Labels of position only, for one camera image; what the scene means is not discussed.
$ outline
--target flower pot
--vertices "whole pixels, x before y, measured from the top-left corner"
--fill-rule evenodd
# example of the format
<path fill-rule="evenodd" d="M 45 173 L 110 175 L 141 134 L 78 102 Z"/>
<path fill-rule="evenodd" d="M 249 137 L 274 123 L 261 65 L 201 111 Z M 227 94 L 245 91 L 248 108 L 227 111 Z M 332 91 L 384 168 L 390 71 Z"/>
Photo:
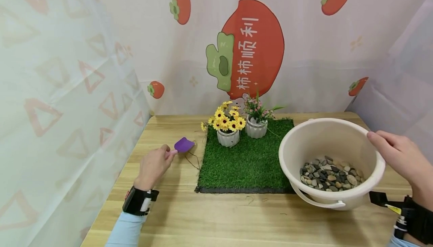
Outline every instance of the flower pot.
<path fill-rule="evenodd" d="M 268 130 L 268 121 L 256 122 L 256 119 L 252 116 L 248 116 L 246 121 L 246 134 L 254 139 L 259 139 L 265 136 L 266 130 Z"/>
<path fill-rule="evenodd" d="M 239 142 L 239 131 L 223 133 L 221 130 L 216 132 L 218 142 L 225 147 L 232 147 Z"/>

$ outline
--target light blue sleeve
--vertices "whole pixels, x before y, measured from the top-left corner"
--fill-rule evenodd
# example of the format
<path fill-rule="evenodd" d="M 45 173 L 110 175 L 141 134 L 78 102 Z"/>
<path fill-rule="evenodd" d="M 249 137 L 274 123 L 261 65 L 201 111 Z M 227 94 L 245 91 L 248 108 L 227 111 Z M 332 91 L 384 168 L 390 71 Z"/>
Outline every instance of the light blue sleeve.
<path fill-rule="evenodd" d="M 419 247 L 419 245 L 404 241 L 402 239 L 396 238 L 394 235 L 391 237 L 391 241 L 388 247 Z"/>
<path fill-rule="evenodd" d="M 120 213 L 105 247 L 137 247 L 140 230 L 147 216 Z"/>

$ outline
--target green grass mat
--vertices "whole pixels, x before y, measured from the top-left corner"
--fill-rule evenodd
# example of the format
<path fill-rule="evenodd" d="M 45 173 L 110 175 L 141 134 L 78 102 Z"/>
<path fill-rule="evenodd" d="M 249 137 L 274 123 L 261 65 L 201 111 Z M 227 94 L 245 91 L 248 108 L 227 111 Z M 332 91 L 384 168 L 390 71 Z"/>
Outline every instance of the green grass mat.
<path fill-rule="evenodd" d="M 294 193 L 281 170 L 278 150 L 293 119 L 268 121 L 263 138 L 253 139 L 242 130 L 234 147 L 223 147 L 217 132 L 207 132 L 203 164 L 196 192 L 201 193 Z"/>

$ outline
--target wooden table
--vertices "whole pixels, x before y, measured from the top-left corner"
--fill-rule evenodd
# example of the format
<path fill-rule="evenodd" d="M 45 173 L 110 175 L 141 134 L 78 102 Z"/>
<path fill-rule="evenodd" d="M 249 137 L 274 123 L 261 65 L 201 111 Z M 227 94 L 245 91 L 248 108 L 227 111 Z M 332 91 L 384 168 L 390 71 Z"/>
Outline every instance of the wooden table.
<path fill-rule="evenodd" d="M 299 124 L 310 118 L 333 117 L 366 127 L 354 113 L 280 114 Z M 148 151 L 180 138 L 197 141 L 194 154 L 200 163 L 205 147 L 200 121 L 208 116 L 154 116 L 141 135 L 128 163 L 89 230 L 82 247 L 104 246 L 122 210 L 126 191 Z M 189 155 L 191 162 L 197 163 Z M 351 212 L 317 208 L 296 195 L 197 194 L 198 170 L 179 156 L 157 186 L 160 191 L 143 225 L 139 246 L 163 247 L 280 247 L 280 246 L 386 246 L 397 215 L 367 204 Z M 411 193 L 401 176 L 387 167 L 376 188 L 391 200 Z"/>

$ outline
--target white bucket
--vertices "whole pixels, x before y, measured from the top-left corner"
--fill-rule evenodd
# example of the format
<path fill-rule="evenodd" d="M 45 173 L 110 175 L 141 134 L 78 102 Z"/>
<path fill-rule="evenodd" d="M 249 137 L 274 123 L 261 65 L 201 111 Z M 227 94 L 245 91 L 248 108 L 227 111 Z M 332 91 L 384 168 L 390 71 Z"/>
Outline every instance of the white bucket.
<path fill-rule="evenodd" d="M 279 159 L 297 195 L 311 205 L 336 210 L 350 210 L 368 202 L 368 193 L 384 174 L 385 161 L 368 141 L 367 132 L 359 125 L 335 118 L 309 119 L 291 129 L 281 141 Z M 365 182 L 342 192 L 325 192 L 304 185 L 300 168 L 325 155 L 362 170 Z"/>

